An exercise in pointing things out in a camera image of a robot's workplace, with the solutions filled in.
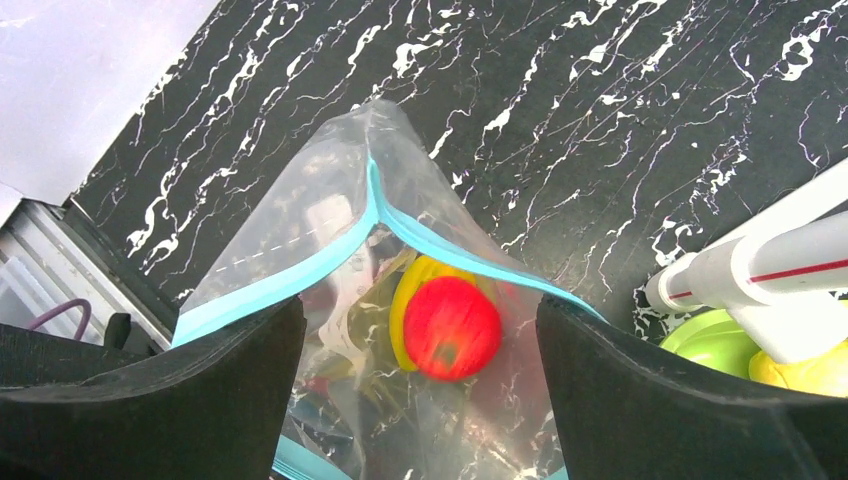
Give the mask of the clear zip top bag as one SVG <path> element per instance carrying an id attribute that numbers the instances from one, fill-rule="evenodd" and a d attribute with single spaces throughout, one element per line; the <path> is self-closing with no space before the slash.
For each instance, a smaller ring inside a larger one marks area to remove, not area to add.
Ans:
<path id="1" fill-rule="evenodd" d="M 389 313 L 428 256 L 472 273 L 503 342 L 446 382 L 399 367 Z M 183 345 L 286 299 L 301 359 L 272 469 L 289 479 L 564 479 L 536 336 L 544 294 L 585 303 L 508 256 L 473 220 L 399 106 L 325 122 L 180 309 Z"/>

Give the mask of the red toy apple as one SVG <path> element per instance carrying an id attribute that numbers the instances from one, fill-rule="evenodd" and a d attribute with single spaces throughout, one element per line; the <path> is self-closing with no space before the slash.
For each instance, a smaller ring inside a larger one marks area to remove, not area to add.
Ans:
<path id="1" fill-rule="evenodd" d="M 402 317 L 407 356 L 422 374 L 455 382 L 478 374 L 503 339 L 501 315 L 472 282 L 441 276 L 421 285 Z"/>

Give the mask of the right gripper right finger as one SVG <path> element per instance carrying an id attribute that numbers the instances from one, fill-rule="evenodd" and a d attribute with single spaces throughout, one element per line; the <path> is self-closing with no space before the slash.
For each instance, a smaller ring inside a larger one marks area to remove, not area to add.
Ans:
<path id="1" fill-rule="evenodd" d="M 537 339 L 572 479 L 843 479 L 847 403 L 676 356 L 561 298 Z"/>

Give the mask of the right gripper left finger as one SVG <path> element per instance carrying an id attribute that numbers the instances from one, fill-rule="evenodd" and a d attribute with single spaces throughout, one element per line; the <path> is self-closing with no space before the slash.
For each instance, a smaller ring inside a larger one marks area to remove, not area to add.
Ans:
<path id="1" fill-rule="evenodd" d="M 5 325 L 5 479 L 266 479 L 305 336 L 284 300 L 141 357 Z"/>

